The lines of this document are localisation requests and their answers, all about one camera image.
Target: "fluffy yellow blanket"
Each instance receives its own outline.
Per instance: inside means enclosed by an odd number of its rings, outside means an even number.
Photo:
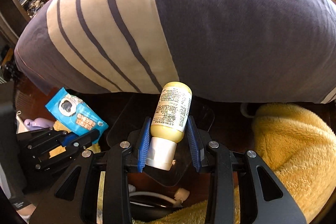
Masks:
[[[336,187],[335,134],[316,114],[291,104],[263,105],[252,128],[255,151],[282,181],[309,223]],[[204,223],[205,213],[206,202],[202,202],[150,224],[199,224]],[[236,223],[239,214],[236,195]]]

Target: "wet wipes package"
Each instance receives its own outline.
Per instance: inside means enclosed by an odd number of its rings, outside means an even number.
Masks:
[[[107,123],[83,100],[70,95],[64,88],[46,104],[46,108],[57,120],[79,136],[95,128],[99,130],[101,136],[108,128]]]

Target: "white cable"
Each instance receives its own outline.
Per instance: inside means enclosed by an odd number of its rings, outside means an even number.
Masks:
[[[165,195],[161,195],[161,194],[158,194],[158,193],[153,193],[153,192],[133,192],[133,193],[129,193],[129,196],[135,196],[135,195],[146,195],[146,196],[153,196],[153,197],[156,197],[156,198],[160,198],[160,199],[164,199],[170,203],[172,203],[173,205],[175,205],[176,203],[176,200],[168,197],[168,196],[165,196]]]

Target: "yellow liquid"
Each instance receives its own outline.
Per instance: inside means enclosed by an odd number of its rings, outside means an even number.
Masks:
[[[186,90],[187,92],[190,93],[190,95],[192,95],[191,89],[181,83],[181,82],[170,82],[168,84],[166,84],[163,89],[170,87],[170,86],[176,86],[179,88],[183,88],[184,90]],[[183,137],[184,137],[184,133],[182,131],[179,131],[177,129],[171,128],[171,127],[166,127],[166,126],[161,126],[158,124],[154,124],[151,126],[151,135],[153,137],[158,137],[158,138],[163,138],[166,140],[170,140],[173,141],[175,143],[180,142]]]

